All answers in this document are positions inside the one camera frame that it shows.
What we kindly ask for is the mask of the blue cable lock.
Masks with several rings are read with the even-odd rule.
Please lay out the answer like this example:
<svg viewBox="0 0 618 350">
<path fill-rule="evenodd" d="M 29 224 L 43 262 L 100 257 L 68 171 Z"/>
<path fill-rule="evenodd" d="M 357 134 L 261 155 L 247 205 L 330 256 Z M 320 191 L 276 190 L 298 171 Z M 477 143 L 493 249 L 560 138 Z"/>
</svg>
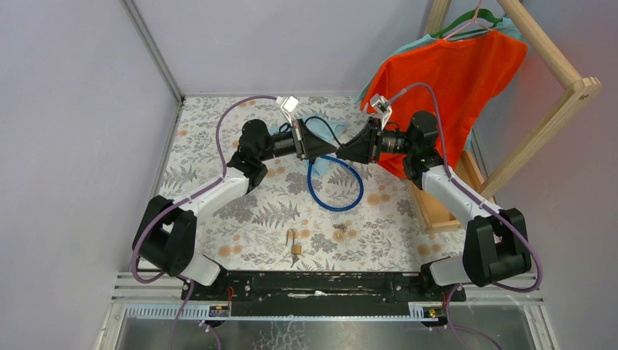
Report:
<svg viewBox="0 0 618 350">
<path fill-rule="evenodd" d="M 327 193 L 326 187 L 322 188 L 321 190 L 316 191 L 316 189 L 314 188 L 314 181 L 313 181 L 313 168 L 317 160 L 327 160 L 330 163 L 338 164 L 340 167 L 340 170 L 336 171 L 335 175 L 337 174 L 342 175 L 344 170 L 346 170 L 349 173 L 349 175 L 344 175 L 343 180 L 337 180 L 333 182 L 328 180 L 327 181 L 328 185 L 334 185 L 333 188 L 330 188 L 331 192 L 329 193 Z M 346 163 L 344 160 L 332 157 L 330 155 L 323 155 L 323 156 L 320 156 L 318 158 L 314 158 L 313 160 L 308 161 L 308 172 L 306 176 L 306 182 L 307 182 L 308 192 L 310 193 L 310 196 L 312 197 L 312 199 L 321 208 L 326 209 L 328 211 L 333 211 L 333 212 L 349 211 L 357 207 L 361 203 L 364 197 L 365 189 L 364 189 L 363 179 L 360 173 L 351 164 Z M 346 198 L 348 198 L 350 195 L 352 195 L 353 190 L 356 191 L 356 197 L 349 204 L 343 205 L 343 201 Z M 341 195 L 342 198 L 339 199 L 339 202 L 341 203 L 341 205 L 336 206 L 334 204 L 330 204 L 330 203 L 323 201 L 322 198 L 320 197 L 320 194 L 327 194 L 329 199 L 335 199 L 335 195 Z"/>
</svg>

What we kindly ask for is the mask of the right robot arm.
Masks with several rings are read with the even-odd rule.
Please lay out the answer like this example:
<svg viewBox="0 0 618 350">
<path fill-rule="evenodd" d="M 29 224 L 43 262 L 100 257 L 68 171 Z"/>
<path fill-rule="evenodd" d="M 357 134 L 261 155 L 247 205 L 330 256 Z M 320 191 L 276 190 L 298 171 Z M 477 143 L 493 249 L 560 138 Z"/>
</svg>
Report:
<svg viewBox="0 0 618 350">
<path fill-rule="evenodd" d="M 418 291 L 436 300 L 452 284 L 484 287 L 497 284 L 532 268 L 523 214 L 503 209 L 479 196 L 449 167 L 438 153 L 442 126 L 426 111 L 412 116 L 406 131 L 385 131 L 378 118 L 369 118 L 362 130 L 342 144 L 336 156 L 356 163 L 376 163 L 382 156 L 401 155 L 404 176 L 419 190 L 437 199 L 466 231 L 463 252 L 425 264 Z"/>
</svg>

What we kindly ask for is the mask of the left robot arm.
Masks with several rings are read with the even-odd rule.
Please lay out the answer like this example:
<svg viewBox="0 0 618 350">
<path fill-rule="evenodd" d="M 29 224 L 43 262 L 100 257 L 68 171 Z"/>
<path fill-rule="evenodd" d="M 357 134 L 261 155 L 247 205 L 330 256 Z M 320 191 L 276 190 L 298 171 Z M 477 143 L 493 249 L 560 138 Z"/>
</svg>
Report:
<svg viewBox="0 0 618 350">
<path fill-rule="evenodd" d="M 148 202 L 132 244 L 132 264 L 142 258 L 160 274 L 197 283 L 206 298 L 220 298 L 226 290 L 226 281 L 219 275 L 222 267 L 196 250 L 198 225 L 258 187 L 268 173 L 265 161 L 287 155 L 310 160 L 336 150 L 337 146 L 310 131 L 303 120 L 293 121 L 289 131 L 277 134 L 271 134 L 263 121 L 249 120 L 221 177 L 183 198 L 157 195 Z"/>
</svg>

